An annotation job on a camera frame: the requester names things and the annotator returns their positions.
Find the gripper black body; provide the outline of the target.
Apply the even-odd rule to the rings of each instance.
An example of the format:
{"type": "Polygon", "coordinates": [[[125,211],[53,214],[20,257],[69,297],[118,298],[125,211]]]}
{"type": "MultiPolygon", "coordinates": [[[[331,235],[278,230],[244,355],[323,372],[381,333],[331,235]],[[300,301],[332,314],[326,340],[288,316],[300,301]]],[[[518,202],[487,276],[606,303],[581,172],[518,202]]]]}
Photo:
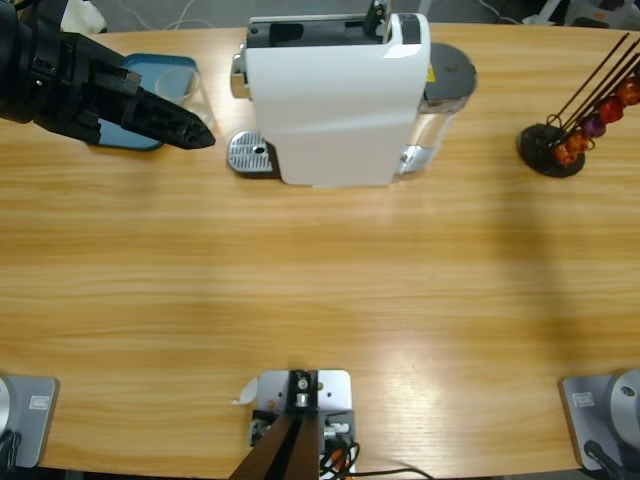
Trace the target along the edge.
{"type": "Polygon", "coordinates": [[[124,57],[61,30],[62,7],[1,9],[1,117],[96,143],[102,120],[123,127],[141,77],[124,57]]]}

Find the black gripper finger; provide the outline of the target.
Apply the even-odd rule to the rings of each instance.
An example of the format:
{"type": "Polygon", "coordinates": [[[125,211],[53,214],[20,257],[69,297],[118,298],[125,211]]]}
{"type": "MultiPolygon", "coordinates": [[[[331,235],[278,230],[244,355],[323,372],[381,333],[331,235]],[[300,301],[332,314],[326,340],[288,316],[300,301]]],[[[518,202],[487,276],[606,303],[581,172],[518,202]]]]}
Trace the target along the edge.
{"type": "Polygon", "coordinates": [[[215,143],[209,127],[195,113],[139,89],[139,131],[163,143],[215,143]]]}
{"type": "Polygon", "coordinates": [[[200,117],[162,98],[141,98],[123,114],[123,128],[184,150],[212,147],[215,137],[200,117]]]}

